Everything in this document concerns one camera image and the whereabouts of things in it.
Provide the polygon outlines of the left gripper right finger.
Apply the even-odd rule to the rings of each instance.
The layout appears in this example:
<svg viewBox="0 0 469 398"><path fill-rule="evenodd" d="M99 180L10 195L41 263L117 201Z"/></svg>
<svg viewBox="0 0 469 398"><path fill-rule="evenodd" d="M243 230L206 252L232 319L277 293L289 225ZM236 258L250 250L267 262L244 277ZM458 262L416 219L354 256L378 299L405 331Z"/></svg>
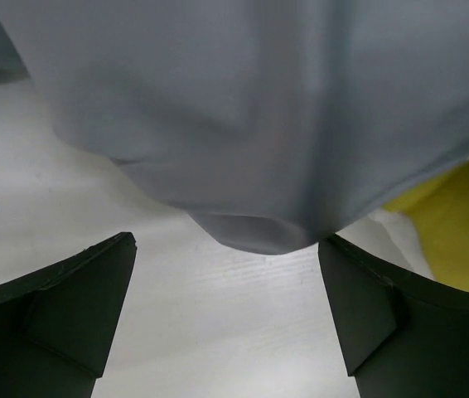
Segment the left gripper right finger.
<svg viewBox="0 0 469 398"><path fill-rule="evenodd" d="M469 397L469 293L338 235L318 245L341 352L360 396Z"/></svg>

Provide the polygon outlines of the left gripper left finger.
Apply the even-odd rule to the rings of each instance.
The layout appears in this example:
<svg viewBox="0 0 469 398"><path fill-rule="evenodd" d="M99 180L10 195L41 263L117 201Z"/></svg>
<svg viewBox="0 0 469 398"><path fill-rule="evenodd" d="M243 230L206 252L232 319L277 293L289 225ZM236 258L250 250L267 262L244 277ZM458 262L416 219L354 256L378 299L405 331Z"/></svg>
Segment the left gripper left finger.
<svg viewBox="0 0 469 398"><path fill-rule="evenodd" d="M0 284L0 398L92 396L136 253L133 234L122 232Z"/></svg>

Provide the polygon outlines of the cream pillow yellow edge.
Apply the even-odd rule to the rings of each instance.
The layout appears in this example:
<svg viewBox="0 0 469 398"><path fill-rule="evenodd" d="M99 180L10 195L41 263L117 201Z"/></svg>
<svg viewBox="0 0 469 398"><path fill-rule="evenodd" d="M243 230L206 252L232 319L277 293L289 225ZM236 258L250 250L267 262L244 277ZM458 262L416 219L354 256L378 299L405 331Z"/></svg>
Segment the cream pillow yellow edge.
<svg viewBox="0 0 469 398"><path fill-rule="evenodd" d="M401 268L469 292L469 159L338 234Z"/></svg>

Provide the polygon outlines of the grey pillowcase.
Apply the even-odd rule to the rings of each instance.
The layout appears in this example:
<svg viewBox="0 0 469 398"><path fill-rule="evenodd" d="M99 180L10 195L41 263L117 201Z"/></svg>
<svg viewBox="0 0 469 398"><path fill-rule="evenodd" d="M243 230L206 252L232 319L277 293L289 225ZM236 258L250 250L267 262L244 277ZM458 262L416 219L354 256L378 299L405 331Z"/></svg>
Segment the grey pillowcase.
<svg viewBox="0 0 469 398"><path fill-rule="evenodd" d="M316 243L469 158L469 1L0 1L56 135L223 245Z"/></svg>

